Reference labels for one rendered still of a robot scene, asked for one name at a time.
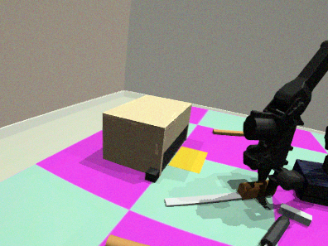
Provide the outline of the beige low cabinet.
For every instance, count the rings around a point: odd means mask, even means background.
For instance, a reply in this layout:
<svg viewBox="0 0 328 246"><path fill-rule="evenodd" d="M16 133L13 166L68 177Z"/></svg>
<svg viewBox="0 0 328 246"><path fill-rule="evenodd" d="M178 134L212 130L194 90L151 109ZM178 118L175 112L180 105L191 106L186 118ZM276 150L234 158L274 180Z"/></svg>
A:
<svg viewBox="0 0 328 246"><path fill-rule="evenodd" d="M103 113L103 159L156 182L187 139L192 103L145 95ZM168 166L200 174L208 152L181 147Z"/></svg>

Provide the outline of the brown cylinder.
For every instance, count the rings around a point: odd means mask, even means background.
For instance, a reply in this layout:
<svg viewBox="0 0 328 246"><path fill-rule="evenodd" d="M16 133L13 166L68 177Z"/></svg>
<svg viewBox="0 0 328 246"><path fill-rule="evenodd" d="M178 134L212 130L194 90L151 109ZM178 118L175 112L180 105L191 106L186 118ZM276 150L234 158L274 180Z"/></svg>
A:
<svg viewBox="0 0 328 246"><path fill-rule="evenodd" d="M265 195L268 181L244 182L239 184L238 191L234 193L221 193L218 195L198 195L193 197L165 198L166 207L181 205L203 205L206 203L224 202L227 200L247 200L260 196L274 195L277 188Z"/></svg>

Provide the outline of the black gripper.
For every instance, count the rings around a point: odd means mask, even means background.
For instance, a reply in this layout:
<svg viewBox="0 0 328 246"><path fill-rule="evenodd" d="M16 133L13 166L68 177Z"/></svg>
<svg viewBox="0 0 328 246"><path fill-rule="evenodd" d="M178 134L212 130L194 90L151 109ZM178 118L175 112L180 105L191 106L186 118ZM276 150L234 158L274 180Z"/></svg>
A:
<svg viewBox="0 0 328 246"><path fill-rule="evenodd" d="M289 171L283 168L284 165L289 163L286 158L288 153L293 150L293 146L291 144L277 143L272 139L266 140L264 143L268 145L267 148L273 146L275 156L271 166L266 169L258 168L258 181L269 179L265 195L271 193L278 186L281 186L285 191L301 189L305 183L304 176L296 172L296 170ZM269 175L272 169L274 173Z"/></svg>

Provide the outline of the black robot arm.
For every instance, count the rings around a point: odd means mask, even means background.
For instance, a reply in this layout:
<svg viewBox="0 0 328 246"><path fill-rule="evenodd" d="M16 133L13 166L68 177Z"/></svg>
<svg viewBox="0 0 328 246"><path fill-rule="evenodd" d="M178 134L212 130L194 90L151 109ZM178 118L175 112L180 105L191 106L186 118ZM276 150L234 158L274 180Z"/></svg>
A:
<svg viewBox="0 0 328 246"><path fill-rule="evenodd" d="M263 112L251 110L244 121L244 137L259 144L244 151L243 163L251 170L266 169L274 161L273 146L264 142L291 144L297 125L304 125L301 114L311 102L311 92L328 71L328 41L314 54L302 72L274 95ZM282 112L280 112L280 111Z"/></svg>

